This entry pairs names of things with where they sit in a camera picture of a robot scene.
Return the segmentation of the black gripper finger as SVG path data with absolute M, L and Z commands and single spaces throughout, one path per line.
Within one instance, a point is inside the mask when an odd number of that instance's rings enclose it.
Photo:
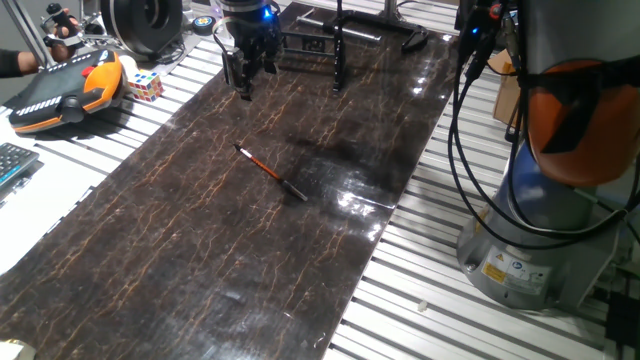
M 250 101 L 252 85 L 246 66 L 248 62 L 239 48 L 224 50 L 222 53 L 226 83 L 231 86 L 242 100 Z
M 282 37 L 276 30 L 269 30 L 264 38 L 263 66 L 266 73 L 277 73 L 277 62 L 281 57 Z

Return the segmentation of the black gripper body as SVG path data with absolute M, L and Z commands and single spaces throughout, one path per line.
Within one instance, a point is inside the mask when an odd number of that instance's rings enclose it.
M 273 0 L 220 0 L 219 6 L 235 46 L 245 56 L 264 56 L 264 38 L 269 30 L 283 35 L 279 23 L 280 6 Z

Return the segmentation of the operator hand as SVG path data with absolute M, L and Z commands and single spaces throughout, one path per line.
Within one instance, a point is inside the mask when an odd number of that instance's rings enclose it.
M 72 24 L 72 28 L 76 29 L 78 26 L 77 19 L 73 15 L 69 15 L 68 18 L 70 23 Z M 56 25 L 53 34 L 61 39 L 67 38 L 69 36 L 69 28 L 61 25 Z M 75 51 L 75 48 L 67 47 L 64 44 L 54 44 L 50 48 L 50 54 L 56 62 L 62 62 L 71 58 L 75 54 Z

